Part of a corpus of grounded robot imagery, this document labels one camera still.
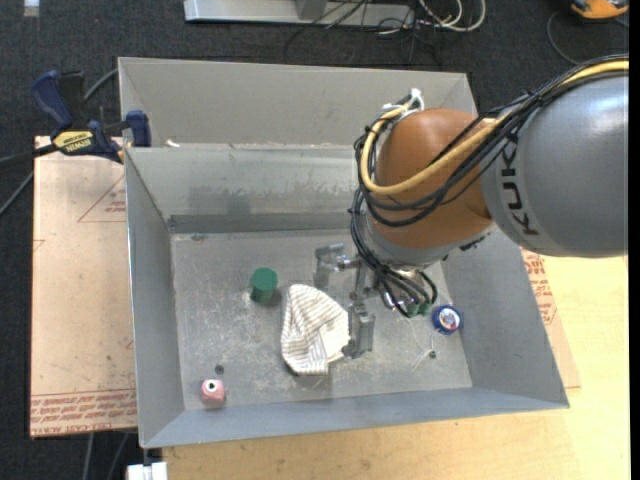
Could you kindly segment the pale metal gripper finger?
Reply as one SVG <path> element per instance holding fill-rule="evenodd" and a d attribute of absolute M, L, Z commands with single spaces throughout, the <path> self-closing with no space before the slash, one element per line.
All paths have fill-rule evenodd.
<path fill-rule="evenodd" d="M 346 258 L 344 244 L 335 243 L 317 248 L 314 251 L 314 255 L 316 258 L 316 266 L 313 272 L 314 286 L 318 289 L 324 289 L 329 284 L 330 275 L 344 269 Z"/>
<path fill-rule="evenodd" d="M 369 313 L 363 303 L 352 303 L 348 308 L 349 341 L 343 353 L 356 359 L 373 350 L 376 317 Z"/>

